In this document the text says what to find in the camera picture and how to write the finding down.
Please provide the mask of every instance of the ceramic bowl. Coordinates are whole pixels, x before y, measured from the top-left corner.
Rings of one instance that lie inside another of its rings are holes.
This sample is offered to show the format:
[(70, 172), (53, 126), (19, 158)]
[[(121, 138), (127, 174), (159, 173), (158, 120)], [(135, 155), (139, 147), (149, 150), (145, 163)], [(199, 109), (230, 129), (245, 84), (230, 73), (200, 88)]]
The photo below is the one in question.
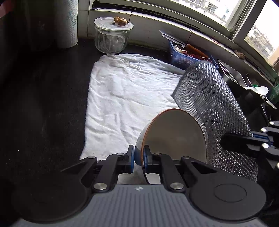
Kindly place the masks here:
[(174, 160), (189, 156), (206, 162), (206, 144), (197, 121), (181, 109), (158, 114), (140, 133), (136, 142), (135, 162), (144, 167), (143, 147), (151, 153), (163, 153)]

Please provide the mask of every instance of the white spoon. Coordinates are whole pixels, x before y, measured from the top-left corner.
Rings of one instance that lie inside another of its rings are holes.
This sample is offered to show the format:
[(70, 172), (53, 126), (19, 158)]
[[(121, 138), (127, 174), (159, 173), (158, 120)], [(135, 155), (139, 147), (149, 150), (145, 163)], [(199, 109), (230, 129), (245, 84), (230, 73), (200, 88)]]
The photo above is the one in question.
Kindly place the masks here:
[(268, 93), (268, 88), (265, 86), (260, 87), (245, 87), (246, 90), (252, 90), (260, 95), (266, 95)]

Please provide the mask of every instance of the ribbed gray surface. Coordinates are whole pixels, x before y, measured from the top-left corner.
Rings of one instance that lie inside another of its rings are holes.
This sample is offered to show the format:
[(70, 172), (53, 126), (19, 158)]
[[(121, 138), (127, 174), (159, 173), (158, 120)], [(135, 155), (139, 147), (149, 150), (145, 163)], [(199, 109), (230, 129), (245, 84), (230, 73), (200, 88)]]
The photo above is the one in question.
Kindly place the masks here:
[(19, 220), (14, 227), (265, 227), (254, 219), (227, 224), (201, 215), (181, 193), (167, 191), (163, 185), (116, 185), (108, 193), (97, 194), (75, 217), (56, 224), (35, 224)]
[(178, 107), (192, 115), (205, 136), (206, 162), (216, 168), (257, 181), (255, 159), (224, 150), (221, 136), (234, 133), (252, 136), (246, 117), (222, 76), (210, 62), (189, 66), (172, 97)]

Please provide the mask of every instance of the glass jar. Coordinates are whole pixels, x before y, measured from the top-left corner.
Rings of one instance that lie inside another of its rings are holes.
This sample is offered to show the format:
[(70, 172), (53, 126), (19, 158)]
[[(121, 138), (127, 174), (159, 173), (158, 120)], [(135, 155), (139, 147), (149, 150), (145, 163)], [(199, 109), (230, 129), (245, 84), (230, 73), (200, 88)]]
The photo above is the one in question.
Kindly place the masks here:
[(130, 31), (134, 25), (129, 22), (119, 26), (113, 17), (100, 17), (95, 20), (95, 46), (106, 54), (117, 54), (127, 46)]

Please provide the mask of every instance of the black circular disc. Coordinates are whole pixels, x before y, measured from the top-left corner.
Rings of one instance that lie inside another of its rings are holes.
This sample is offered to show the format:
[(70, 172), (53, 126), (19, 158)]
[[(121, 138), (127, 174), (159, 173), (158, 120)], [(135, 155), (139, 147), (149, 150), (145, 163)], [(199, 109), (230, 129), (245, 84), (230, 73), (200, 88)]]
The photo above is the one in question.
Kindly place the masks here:
[(12, 204), (23, 219), (45, 223), (73, 215), (87, 198), (86, 188), (77, 175), (58, 173), (17, 188)]
[(265, 191), (257, 183), (221, 173), (203, 175), (191, 189), (190, 198), (205, 214), (226, 221), (251, 218), (266, 202)]

